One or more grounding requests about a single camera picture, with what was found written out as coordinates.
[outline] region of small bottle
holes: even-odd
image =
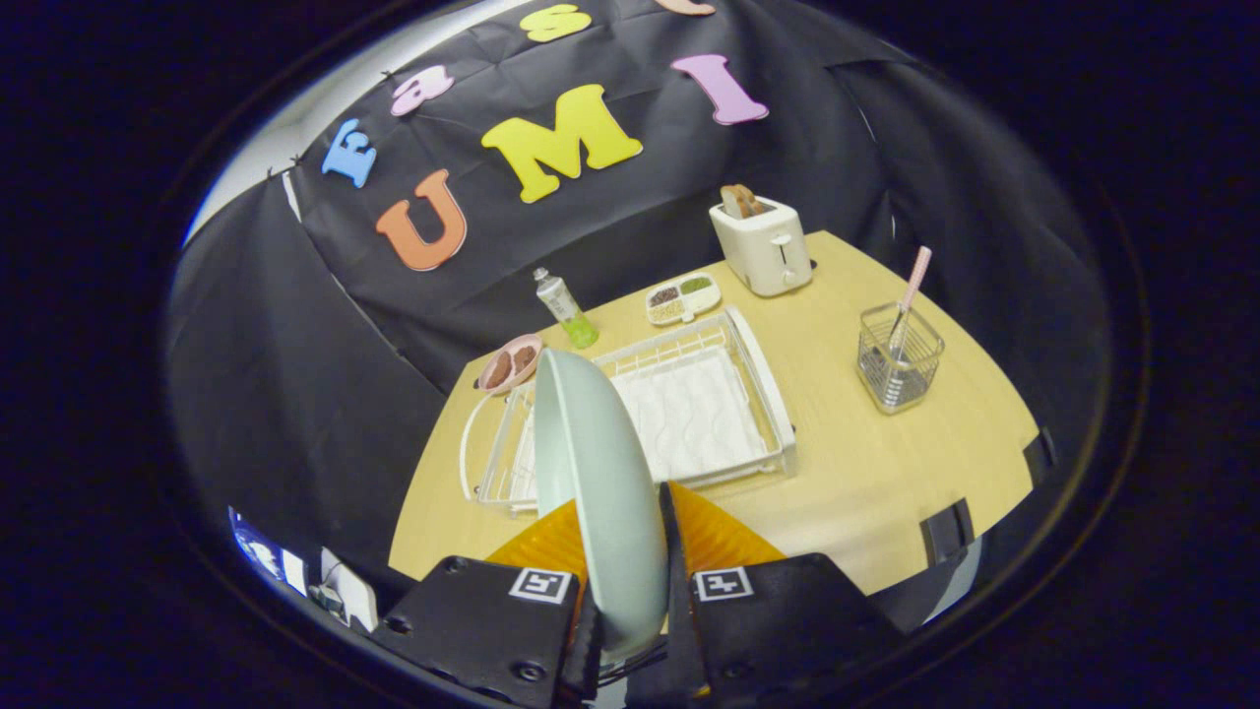
[[[582,309],[577,306],[577,301],[573,300],[573,295],[564,285],[564,278],[548,275],[547,268],[534,268],[534,280],[538,281],[538,298],[559,320],[561,326],[568,332],[570,340],[573,341],[573,346],[582,349],[595,344],[600,332],[582,314]]]

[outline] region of screw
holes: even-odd
[[[517,662],[512,669],[518,678],[525,680],[527,683],[542,681],[547,676],[547,670],[542,669],[533,662]]]
[[[746,678],[751,674],[752,674],[752,667],[747,662],[736,662],[733,665],[727,665],[722,670],[722,676],[732,680]]]
[[[404,618],[391,616],[386,618],[386,627],[398,635],[411,635],[411,623]]]

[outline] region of cream toaster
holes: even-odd
[[[757,196],[760,214],[732,217],[722,204],[709,209],[726,262],[748,290],[761,296],[800,287],[814,277],[796,209]]]

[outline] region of letter m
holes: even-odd
[[[643,151],[643,142],[627,136],[604,105],[604,87],[597,83],[559,94],[556,130],[508,118],[481,136],[483,146],[495,147],[507,157],[520,179],[520,200],[527,204],[559,189],[559,178],[544,173],[539,162],[568,178],[582,174],[578,144],[586,146],[586,164],[596,170]]]

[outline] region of wooden table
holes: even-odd
[[[752,293],[724,261],[704,268],[722,290],[718,307],[737,306],[761,344],[796,427],[798,468],[701,492],[789,557],[825,553],[869,594],[927,568],[920,521],[966,497],[979,536],[1014,508],[1032,490],[1023,450],[1037,427],[988,353],[924,295],[915,309],[945,340],[940,370],[920,406],[879,413],[856,372],[858,312],[896,300],[906,282],[830,233],[806,243],[818,262],[813,282],[776,297]],[[644,295],[587,311],[600,339],[583,356],[664,331],[648,322]],[[539,334],[573,350],[558,324]],[[461,492],[460,437],[484,397],[472,383],[488,359],[464,369],[398,516],[389,565],[417,579],[449,554],[488,557],[537,519],[512,519]],[[503,399],[486,403],[470,433],[470,487],[485,470]]]

